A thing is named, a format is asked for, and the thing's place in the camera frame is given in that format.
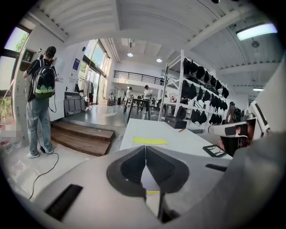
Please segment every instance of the black box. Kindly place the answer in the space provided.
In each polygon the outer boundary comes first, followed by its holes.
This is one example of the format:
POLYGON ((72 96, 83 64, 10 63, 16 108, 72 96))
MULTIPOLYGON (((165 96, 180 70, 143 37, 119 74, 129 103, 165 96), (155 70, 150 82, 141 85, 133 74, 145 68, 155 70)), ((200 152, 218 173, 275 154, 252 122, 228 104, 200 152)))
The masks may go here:
POLYGON ((171 127, 173 127, 174 129, 185 129, 187 126, 186 121, 183 121, 173 116, 166 116, 165 122, 169 124, 171 127))

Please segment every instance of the fluorescent light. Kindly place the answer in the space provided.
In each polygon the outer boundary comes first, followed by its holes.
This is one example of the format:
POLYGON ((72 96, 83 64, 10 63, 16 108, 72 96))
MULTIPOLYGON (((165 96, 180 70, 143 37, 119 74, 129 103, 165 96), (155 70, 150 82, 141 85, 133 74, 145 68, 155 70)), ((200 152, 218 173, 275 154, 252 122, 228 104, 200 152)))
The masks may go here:
POLYGON ((263 91, 263 88, 253 88, 254 91, 263 91))
POLYGON ((277 33, 277 29, 272 23, 269 23, 264 25, 259 24, 245 28, 243 30, 239 30, 236 32, 236 35, 240 41, 243 41, 248 38, 253 38, 256 36, 264 34, 272 34, 272 33, 277 33))

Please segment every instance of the wooden stair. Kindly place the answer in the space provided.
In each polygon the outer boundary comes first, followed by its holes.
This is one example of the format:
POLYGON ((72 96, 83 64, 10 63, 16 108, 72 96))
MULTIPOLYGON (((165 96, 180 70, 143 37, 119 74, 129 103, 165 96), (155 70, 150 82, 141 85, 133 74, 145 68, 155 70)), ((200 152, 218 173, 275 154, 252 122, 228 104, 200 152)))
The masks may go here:
POLYGON ((107 153, 114 131, 85 127, 63 121, 52 124, 51 138, 68 148, 97 157, 107 153))

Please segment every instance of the light blue jeans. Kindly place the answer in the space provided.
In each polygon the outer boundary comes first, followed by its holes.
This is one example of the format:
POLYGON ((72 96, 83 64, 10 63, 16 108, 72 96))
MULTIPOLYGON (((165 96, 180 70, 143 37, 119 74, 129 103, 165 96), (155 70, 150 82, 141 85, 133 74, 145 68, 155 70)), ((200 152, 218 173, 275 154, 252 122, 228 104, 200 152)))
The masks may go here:
POLYGON ((37 127, 38 121, 42 126, 42 135, 44 146, 50 152, 52 151, 52 144, 50 142, 50 117, 49 117, 49 99, 33 99, 27 103, 27 123, 28 123, 28 135, 30 143, 30 153, 37 155, 37 127))

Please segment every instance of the black cap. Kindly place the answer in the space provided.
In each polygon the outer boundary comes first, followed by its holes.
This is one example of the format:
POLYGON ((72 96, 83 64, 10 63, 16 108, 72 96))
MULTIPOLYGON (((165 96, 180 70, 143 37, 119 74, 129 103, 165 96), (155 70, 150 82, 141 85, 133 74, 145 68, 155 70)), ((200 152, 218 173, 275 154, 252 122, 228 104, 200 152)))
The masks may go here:
POLYGON ((54 56, 56 51, 57 51, 57 49, 54 46, 50 46, 46 49, 46 54, 54 56))

